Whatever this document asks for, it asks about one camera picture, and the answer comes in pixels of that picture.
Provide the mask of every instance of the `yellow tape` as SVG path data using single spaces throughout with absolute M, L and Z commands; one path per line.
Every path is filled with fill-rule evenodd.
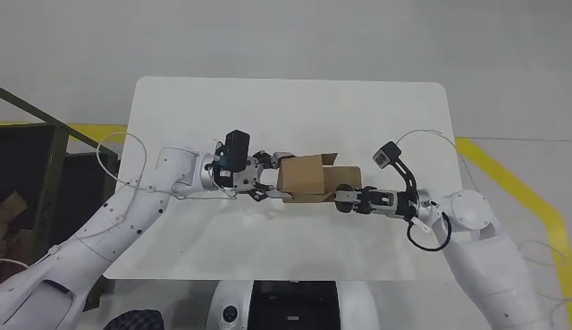
M 26 124 L 26 122 L 1 122 L 1 125 L 21 125 Z M 68 124 L 69 127 L 81 132 L 90 139 L 95 141 L 101 141 L 105 136 L 111 134 L 112 132 L 127 131 L 125 125 L 103 125 L 103 124 L 90 124 L 90 123 L 71 123 Z M 106 142 L 119 142 L 123 143 L 125 141 L 125 135 L 113 135 L 110 136 Z
M 560 289 L 564 298 L 572 298 L 572 250 L 568 243 L 568 234 L 564 218 L 559 211 L 538 196 L 526 184 L 520 181 L 503 165 L 488 156 L 473 141 L 466 138 L 455 138 L 458 152 L 483 170 L 510 196 L 528 208 L 543 222 L 546 228 L 548 243 L 566 256 L 562 261 L 557 252 L 552 252 Z M 566 304 L 568 322 L 572 328 L 572 303 Z

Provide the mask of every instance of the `black fabric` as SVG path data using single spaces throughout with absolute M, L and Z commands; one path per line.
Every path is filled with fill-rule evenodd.
M 132 310 L 113 319 L 104 330 L 164 330 L 163 317 L 157 310 Z

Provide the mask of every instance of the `cardboard box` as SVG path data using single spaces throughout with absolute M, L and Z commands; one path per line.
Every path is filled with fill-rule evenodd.
M 7 199 L 0 203 L 0 224 L 7 224 L 26 209 L 26 201 L 14 191 Z
M 337 153 L 283 159 L 277 188 L 292 195 L 284 203 L 333 202 L 341 183 L 361 188 L 361 171 L 357 166 L 332 166 Z

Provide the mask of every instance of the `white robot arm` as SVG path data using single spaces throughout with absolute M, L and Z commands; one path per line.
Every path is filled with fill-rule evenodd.
M 457 283 L 492 329 L 550 329 L 550 320 L 538 308 L 525 261 L 486 198 L 472 190 L 445 197 L 417 190 L 400 153 L 397 145 L 389 142 L 375 153 L 374 161 L 381 168 L 392 165 L 406 181 L 406 191 L 352 190 L 340 185 L 335 197 L 338 210 L 408 221 L 409 240 L 422 250 L 442 250 Z M 426 232 L 433 229 L 441 246 L 428 249 L 413 241 L 410 232 L 414 224 Z M 457 241 L 453 233 L 469 233 L 470 241 Z
M 0 328 L 73 329 L 94 283 L 164 212 L 170 193 L 216 190 L 201 177 L 206 153 L 161 150 L 147 190 L 118 190 L 69 240 L 0 284 Z M 178 182 L 194 175 L 190 185 Z
M 163 148 L 149 183 L 127 182 L 70 239 L 0 284 L 0 329 L 75 328 L 94 283 L 161 216 L 172 195 L 227 186 L 255 201 L 290 197 L 259 180 L 292 154 L 250 157 L 248 143 L 246 133 L 233 131 L 213 154 Z

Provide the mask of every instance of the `white table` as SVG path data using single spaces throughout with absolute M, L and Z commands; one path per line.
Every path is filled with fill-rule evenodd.
M 336 165 L 358 165 L 364 185 L 403 190 L 393 170 L 372 154 L 414 129 L 453 138 L 445 90 L 433 83 L 326 80 L 141 79 L 128 131 L 146 144 L 149 165 L 162 146 L 213 151 L 239 129 L 250 153 L 339 152 Z M 458 160 L 444 140 L 405 138 L 402 160 L 419 187 L 461 188 Z M 127 139 L 120 177 L 140 171 L 140 146 Z M 275 179 L 276 172 L 265 174 Z M 172 200 L 164 215 L 106 272 L 114 279 L 412 280 L 451 279 L 441 254 L 415 249 L 406 223 L 384 216 L 341 214 L 332 203 L 280 200 Z M 414 232 L 436 245 L 432 235 Z

